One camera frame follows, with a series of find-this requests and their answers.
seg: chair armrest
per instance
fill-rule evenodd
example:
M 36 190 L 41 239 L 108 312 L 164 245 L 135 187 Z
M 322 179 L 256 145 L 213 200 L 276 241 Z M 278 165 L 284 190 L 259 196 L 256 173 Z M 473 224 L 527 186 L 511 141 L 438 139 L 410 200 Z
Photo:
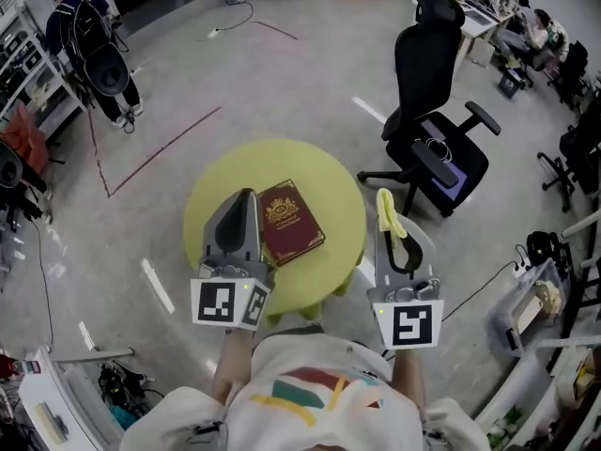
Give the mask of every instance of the chair armrest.
M 459 182 L 459 178 L 453 171 L 421 140 L 413 143 L 411 152 L 443 187 L 450 189 Z
M 466 108 L 472 113 L 472 115 L 459 127 L 457 127 L 460 132 L 467 133 L 479 123 L 483 123 L 495 135 L 499 135 L 501 133 L 501 126 L 480 105 L 476 104 L 473 101 L 469 101 L 466 103 Z

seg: strap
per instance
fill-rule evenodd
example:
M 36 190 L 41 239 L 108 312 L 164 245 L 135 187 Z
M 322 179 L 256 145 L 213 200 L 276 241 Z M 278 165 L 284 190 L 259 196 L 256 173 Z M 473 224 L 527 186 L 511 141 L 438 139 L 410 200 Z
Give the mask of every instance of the strap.
M 72 15 L 73 13 L 75 13 L 75 8 L 72 7 L 71 5 L 59 4 L 56 6 L 54 11 L 57 11 L 59 13 L 64 13 L 65 15 Z

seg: round table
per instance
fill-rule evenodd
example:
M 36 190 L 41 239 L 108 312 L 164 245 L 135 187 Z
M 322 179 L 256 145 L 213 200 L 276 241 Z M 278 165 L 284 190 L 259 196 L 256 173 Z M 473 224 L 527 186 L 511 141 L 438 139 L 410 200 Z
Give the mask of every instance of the round table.
M 223 201 L 244 187 L 261 193 L 287 179 L 299 189 L 326 240 L 277 270 L 265 312 L 271 325 L 290 311 L 315 319 L 321 301 L 347 290 L 366 237 L 365 206 L 355 179 L 320 148 L 287 139 L 262 140 L 235 148 L 209 167 L 184 212 L 184 245 L 196 271 L 205 223 Z

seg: person's arm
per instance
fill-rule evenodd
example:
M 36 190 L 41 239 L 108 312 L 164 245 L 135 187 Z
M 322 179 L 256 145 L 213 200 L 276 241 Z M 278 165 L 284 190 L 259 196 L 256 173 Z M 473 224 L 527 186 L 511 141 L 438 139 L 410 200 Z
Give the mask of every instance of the person's arm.
M 46 23 L 46 43 L 51 54 L 58 55 L 63 50 L 63 42 L 60 41 L 60 20 L 55 12 Z
M 415 350 L 396 352 L 391 387 L 411 399 L 420 411 L 424 409 L 424 377 L 422 364 Z
M 244 386 L 251 380 L 253 332 L 244 329 L 227 330 L 222 354 L 213 377 L 211 397 L 225 405 L 234 383 Z
M 104 16 L 109 11 L 109 3 L 106 0 L 90 0 L 100 15 Z

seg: yellow cloth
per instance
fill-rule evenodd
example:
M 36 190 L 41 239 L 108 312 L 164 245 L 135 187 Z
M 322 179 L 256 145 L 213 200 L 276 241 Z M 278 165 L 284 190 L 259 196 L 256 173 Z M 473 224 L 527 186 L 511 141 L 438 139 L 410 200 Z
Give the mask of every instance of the yellow cloth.
M 393 245 L 396 245 L 397 239 L 407 237 L 407 231 L 398 222 L 396 210 L 394 209 L 393 193 L 388 189 L 380 189 L 376 196 L 376 205 L 378 207 L 379 231 L 390 231 L 393 237 Z

